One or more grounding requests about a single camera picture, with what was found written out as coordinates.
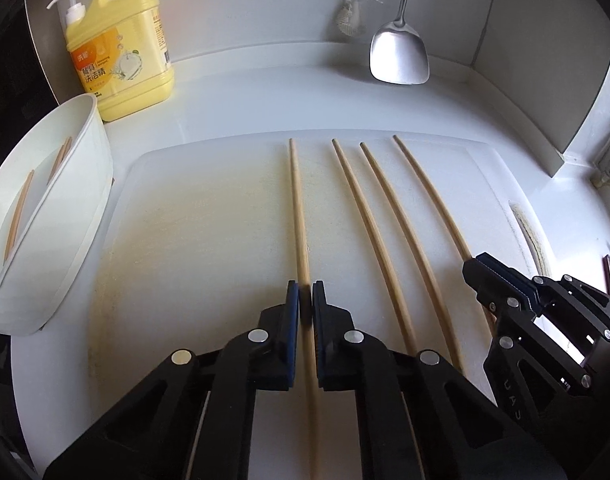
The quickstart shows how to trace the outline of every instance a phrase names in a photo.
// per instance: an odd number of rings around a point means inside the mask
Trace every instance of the white cutting board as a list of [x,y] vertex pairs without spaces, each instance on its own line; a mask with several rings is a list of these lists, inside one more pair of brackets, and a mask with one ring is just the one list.
[[[337,137],[367,196],[410,309],[421,348],[447,356],[418,267],[359,149],[365,141],[392,182],[431,261],[466,360],[490,394],[482,362],[489,334],[462,261],[391,132],[317,130],[205,140],[147,153],[127,176],[109,226],[90,309],[90,378],[99,416],[178,348],[222,348],[282,303],[296,279],[288,139],[297,139],[312,280],[351,311],[360,330],[404,351],[374,251],[339,166]],[[542,233],[520,187],[486,144],[402,134],[474,254],[528,276],[531,254],[511,213],[518,203]],[[249,478],[306,479],[303,360],[290,392],[259,392]],[[322,394],[322,477],[360,479],[350,392]]]

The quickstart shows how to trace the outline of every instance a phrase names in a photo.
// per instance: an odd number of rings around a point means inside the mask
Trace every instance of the white bowl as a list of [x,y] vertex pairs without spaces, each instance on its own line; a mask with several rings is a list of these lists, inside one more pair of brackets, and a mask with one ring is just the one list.
[[[68,137],[72,146],[49,174]],[[34,170],[16,243],[4,251],[20,190]],[[56,311],[96,234],[112,186],[112,156],[96,97],[51,111],[0,167],[0,333],[28,335]]]

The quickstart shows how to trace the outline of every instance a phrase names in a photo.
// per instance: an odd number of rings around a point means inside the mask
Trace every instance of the chopstick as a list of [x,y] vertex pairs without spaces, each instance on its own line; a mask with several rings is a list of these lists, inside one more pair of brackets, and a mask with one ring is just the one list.
[[301,339],[305,365],[305,395],[308,416],[309,440],[309,478],[320,479],[319,454],[319,420],[320,393],[316,368],[316,348],[311,311],[311,280],[309,277],[309,257],[307,254],[307,236],[305,213],[303,207],[303,189],[301,187],[301,170],[296,151],[296,142],[290,139],[291,199],[294,214],[294,232],[296,238],[296,273],[299,282],[299,310],[301,313]]
[[385,280],[385,284],[387,285],[387,291],[389,292],[389,297],[399,322],[400,332],[402,333],[403,341],[405,342],[405,349],[407,350],[408,354],[415,356],[418,353],[416,333],[412,325],[411,317],[409,316],[409,310],[407,309],[407,303],[405,302],[405,297],[403,296],[399,279],[396,275],[396,271],[394,270],[394,265],[392,264],[389,254],[387,253],[385,242],[383,241],[381,233],[376,226],[376,220],[371,213],[367,199],[365,198],[365,195],[358,184],[358,180],[356,179],[356,176],[352,171],[345,154],[343,153],[343,149],[336,139],[332,140],[332,144],[334,145],[336,155],[338,155],[338,160],[341,163],[349,187],[354,195],[354,200],[358,206],[358,210],[363,218],[363,223],[365,224],[365,228],[367,229],[367,233],[371,240],[371,245],[376,253],[376,258],[379,261],[381,272],[383,273],[383,278]]
[[[425,188],[427,194],[432,199],[432,202],[434,203],[435,208],[438,210],[439,215],[443,219],[445,227],[447,227],[447,231],[450,233],[451,239],[454,241],[454,244],[456,245],[456,248],[460,253],[460,257],[462,258],[463,262],[472,259],[472,254],[469,250],[469,247],[467,246],[465,238],[461,234],[458,226],[456,225],[456,222],[448,211],[445,202],[443,202],[443,199],[438,194],[438,191],[434,187],[434,184],[432,184],[432,182],[429,180],[429,177],[423,171],[423,168],[421,168],[420,164],[418,164],[418,161],[414,158],[414,155],[412,155],[412,153],[407,149],[406,145],[403,143],[402,140],[400,140],[399,136],[395,135],[394,140],[396,141],[400,150],[403,152],[403,155],[405,155],[405,158],[407,159],[409,164],[412,166],[414,172],[418,176],[418,180],[420,180],[423,184],[423,187]],[[482,305],[481,308],[483,310],[483,314],[485,315],[485,320],[487,322],[489,332],[491,333],[492,337],[494,337],[496,335],[496,319],[494,318],[493,314],[489,312],[486,308],[484,308]]]
[[451,322],[450,313],[445,305],[445,300],[443,300],[443,295],[441,294],[438,281],[436,280],[432,266],[429,263],[429,259],[427,258],[425,251],[423,251],[419,237],[414,231],[414,228],[412,227],[412,224],[409,221],[402,204],[400,203],[399,197],[396,196],[396,192],[394,192],[394,189],[387,180],[387,177],[376,161],[376,158],[374,158],[364,142],[361,142],[361,149],[363,150],[363,153],[365,153],[365,157],[370,163],[371,169],[381,184],[381,187],[387,196],[387,200],[389,201],[389,205],[394,210],[396,218],[399,221],[400,228],[403,230],[403,234],[405,235],[409,248],[412,250],[414,259],[418,265],[418,269],[421,272],[423,282],[425,283],[425,288],[427,289],[429,297],[432,301],[432,305],[434,306],[434,312],[438,318],[438,323],[443,331],[443,337],[445,338],[445,343],[447,343],[451,363],[453,364],[453,367],[462,374],[464,360],[462,351],[460,349],[460,344],[458,342],[458,338],[456,337],[456,333],[454,332],[454,325],[453,322]]
[[12,215],[12,223],[10,224],[10,232],[8,233],[8,241],[5,244],[5,252],[3,253],[3,261],[6,261],[12,252],[12,248],[16,243],[16,232],[18,231],[18,223],[21,220],[21,212],[23,211],[23,204],[25,203],[26,197],[28,196],[29,185],[32,182],[32,177],[34,176],[34,170],[28,173],[28,177],[26,178],[23,187],[21,188],[21,193],[18,196],[18,202],[16,202],[16,207],[14,208],[14,214]]
[[72,138],[68,137],[65,140],[65,142],[63,142],[63,144],[61,145],[59,152],[56,154],[56,158],[54,159],[54,164],[52,165],[52,170],[50,171],[50,176],[47,179],[48,183],[52,180],[52,177],[54,176],[56,171],[59,169],[61,162],[63,162],[63,159],[69,152],[71,146],[72,146]]

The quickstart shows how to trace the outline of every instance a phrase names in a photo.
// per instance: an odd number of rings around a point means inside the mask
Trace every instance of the hanging brush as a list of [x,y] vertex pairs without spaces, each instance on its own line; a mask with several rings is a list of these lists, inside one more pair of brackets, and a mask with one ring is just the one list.
[[336,25],[344,35],[354,38],[365,32],[361,23],[361,4],[359,0],[345,0],[336,15]]

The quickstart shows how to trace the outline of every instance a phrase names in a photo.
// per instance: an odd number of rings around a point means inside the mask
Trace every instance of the dish soap bottle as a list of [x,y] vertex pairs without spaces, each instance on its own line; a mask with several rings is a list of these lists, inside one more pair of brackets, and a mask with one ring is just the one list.
[[[47,6],[49,9],[58,0]],[[70,0],[67,50],[85,92],[98,98],[104,121],[164,101],[174,86],[159,0]]]

